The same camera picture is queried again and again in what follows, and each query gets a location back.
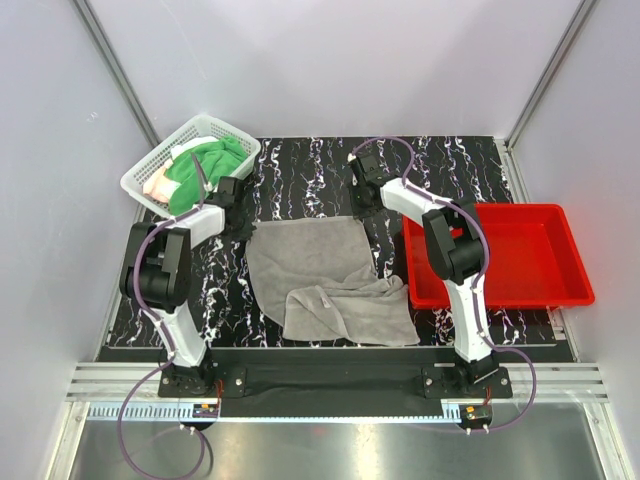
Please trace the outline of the grey towel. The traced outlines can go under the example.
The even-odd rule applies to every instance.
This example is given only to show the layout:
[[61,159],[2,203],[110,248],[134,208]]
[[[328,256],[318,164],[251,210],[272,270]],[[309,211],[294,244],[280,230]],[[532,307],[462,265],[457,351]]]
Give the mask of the grey towel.
[[396,275],[378,276],[359,220],[260,222],[245,257],[258,306],[287,340],[389,347],[419,342],[408,288]]

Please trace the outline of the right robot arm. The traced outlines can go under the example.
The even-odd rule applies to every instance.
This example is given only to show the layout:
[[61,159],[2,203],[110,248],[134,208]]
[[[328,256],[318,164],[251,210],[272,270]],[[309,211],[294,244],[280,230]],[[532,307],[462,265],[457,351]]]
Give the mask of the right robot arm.
[[489,248],[473,202],[434,195],[384,172],[373,155],[347,157],[353,208],[396,211],[421,223],[429,265],[443,282],[455,328],[454,384],[466,396],[486,389],[499,368],[486,314],[484,282]]

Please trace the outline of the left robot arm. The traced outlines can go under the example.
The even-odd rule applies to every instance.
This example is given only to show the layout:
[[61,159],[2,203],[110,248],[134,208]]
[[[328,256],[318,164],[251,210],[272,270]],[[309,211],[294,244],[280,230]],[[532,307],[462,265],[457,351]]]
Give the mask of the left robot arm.
[[253,226],[243,207],[246,182],[226,176],[211,192],[198,188],[188,211],[161,223],[131,227],[119,280],[123,296],[134,300],[155,327],[167,353],[169,380],[196,396],[215,386],[216,372],[188,306],[192,250],[226,235],[250,238]]

